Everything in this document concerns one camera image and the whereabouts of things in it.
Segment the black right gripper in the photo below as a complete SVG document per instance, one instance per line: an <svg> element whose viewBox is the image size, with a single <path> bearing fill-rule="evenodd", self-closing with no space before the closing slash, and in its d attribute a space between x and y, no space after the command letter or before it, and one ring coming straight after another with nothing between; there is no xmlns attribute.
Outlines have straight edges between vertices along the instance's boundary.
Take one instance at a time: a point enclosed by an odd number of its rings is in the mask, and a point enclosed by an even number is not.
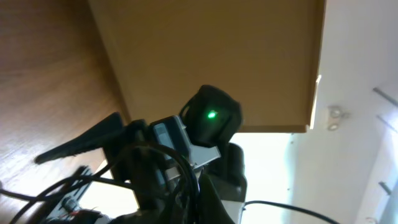
<svg viewBox="0 0 398 224"><path fill-rule="evenodd" d="M38 155L34 162L43 164L60 158L75 156L103 147L107 161L119 154L122 159L111 168L114 180L130 181L135 186L134 195L140 208L164 208L165 202L153 193L164 193L160 183L157 153L136 146L150 141L148 125L143 119L135 120L124 127L120 113L114 112L78 137Z"/></svg>

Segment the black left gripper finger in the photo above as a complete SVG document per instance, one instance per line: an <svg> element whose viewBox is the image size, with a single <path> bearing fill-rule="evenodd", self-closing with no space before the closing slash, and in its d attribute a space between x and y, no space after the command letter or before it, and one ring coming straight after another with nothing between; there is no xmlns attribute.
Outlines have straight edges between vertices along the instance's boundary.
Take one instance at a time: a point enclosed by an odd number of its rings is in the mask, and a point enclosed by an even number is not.
<svg viewBox="0 0 398 224"><path fill-rule="evenodd" d="M198 183L200 186L198 204L200 223L235 224L221 199L236 199L236 185L208 174L202 174Z"/></svg>

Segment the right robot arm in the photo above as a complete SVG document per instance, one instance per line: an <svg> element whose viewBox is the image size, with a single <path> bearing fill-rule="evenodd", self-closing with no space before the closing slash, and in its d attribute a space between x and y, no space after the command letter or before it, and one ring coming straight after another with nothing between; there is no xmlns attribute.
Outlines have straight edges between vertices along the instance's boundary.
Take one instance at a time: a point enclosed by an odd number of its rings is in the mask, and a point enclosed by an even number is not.
<svg viewBox="0 0 398 224"><path fill-rule="evenodd" d="M136 186L138 210L115 223L239 223L247 181L231 138L242 121L236 100L203 85L177 115L124 124L115 112L35 162L102 149L114 180Z"/></svg>

